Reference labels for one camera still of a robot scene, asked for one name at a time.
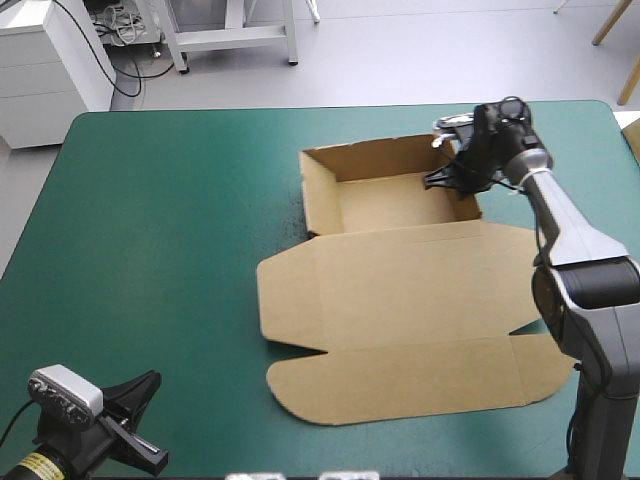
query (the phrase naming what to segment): white floor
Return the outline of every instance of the white floor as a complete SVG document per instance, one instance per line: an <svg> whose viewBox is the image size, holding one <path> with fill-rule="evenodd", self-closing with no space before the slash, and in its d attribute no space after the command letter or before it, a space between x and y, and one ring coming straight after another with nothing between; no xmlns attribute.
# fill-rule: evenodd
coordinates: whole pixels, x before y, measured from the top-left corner
<svg viewBox="0 0 640 480"><path fill-rule="evenodd" d="M599 47L590 41L611 0L319 0L314 25L295 0L300 64L282 46L193 54L191 72L146 83L114 109L200 109L598 99L640 110L640 87L615 104L640 54L640 6L632 5ZM222 0L174 0L183 30L219 27ZM279 0L260 0L256 24L281 17ZM115 52L114 61L126 65ZM145 73L162 70L137 52ZM123 88L135 85L123 83ZM0 273L46 179L57 148L11 152L0 142Z"/></svg>

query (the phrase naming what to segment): open cardboard box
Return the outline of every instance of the open cardboard box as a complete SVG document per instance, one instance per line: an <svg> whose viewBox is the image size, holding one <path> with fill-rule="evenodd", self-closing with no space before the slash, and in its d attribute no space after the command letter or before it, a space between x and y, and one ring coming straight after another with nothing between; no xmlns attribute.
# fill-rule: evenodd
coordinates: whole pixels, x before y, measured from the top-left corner
<svg viewBox="0 0 640 480"><path fill-rule="evenodd" d="M263 335L326 352L268 371L298 417L340 425L521 406L571 371L549 335L510 335L539 317L533 233L479 220L473 196L425 191L424 173L448 161L431 140L300 154L316 238L258 267Z"/></svg>
<svg viewBox="0 0 640 480"><path fill-rule="evenodd" d="M448 163L430 141L414 135L301 152L307 229L325 235L480 218L475 197L425 190L425 172Z"/></svg>

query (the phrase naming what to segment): yellow label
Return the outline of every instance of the yellow label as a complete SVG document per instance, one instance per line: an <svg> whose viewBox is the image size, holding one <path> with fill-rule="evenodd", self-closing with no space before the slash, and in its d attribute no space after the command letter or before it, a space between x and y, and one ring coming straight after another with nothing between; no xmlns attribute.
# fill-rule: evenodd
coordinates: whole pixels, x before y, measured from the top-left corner
<svg viewBox="0 0 640 480"><path fill-rule="evenodd" d="M64 473L44 455L31 452L19 465L28 468L42 480L64 480Z"/></svg>

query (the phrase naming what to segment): white box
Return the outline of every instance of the white box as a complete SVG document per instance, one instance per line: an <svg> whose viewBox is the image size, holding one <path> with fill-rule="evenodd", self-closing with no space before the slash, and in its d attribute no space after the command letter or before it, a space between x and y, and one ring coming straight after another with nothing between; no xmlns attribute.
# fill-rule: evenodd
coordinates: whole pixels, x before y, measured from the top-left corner
<svg viewBox="0 0 640 480"><path fill-rule="evenodd" d="M115 71L81 0L61 0L106 73ZM51 0L0 12L0 135L11 148L62 143L73 119L108 111L113 86L82 33Z"/></svg>

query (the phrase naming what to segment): green table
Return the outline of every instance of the green table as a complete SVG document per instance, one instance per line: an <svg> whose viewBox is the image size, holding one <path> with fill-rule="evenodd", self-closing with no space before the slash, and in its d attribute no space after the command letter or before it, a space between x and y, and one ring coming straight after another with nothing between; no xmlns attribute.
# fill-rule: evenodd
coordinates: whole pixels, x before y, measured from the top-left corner
<svg viewBox="0 0 640 480"><path fill-rule="evenodd" d="M255 281L260 260L306 238L297 151L422 133L470 108L81 116L0 282L0 425L24 402L35 368L63 363L99 385L154 368L164 384L140 433L171 450L165 475L553 473L566 458L575 377L525 408L347 427L297 420L265 382L271 363L300 354L260 336ZM609 107L532 109L569 194L640 256L640 173ZM526 201L504 189L480 203L488 220L532 227ZM0 450L0 472L29 450L32 410ZM639 448L636 435L628 474L640 474Z"/></svg>

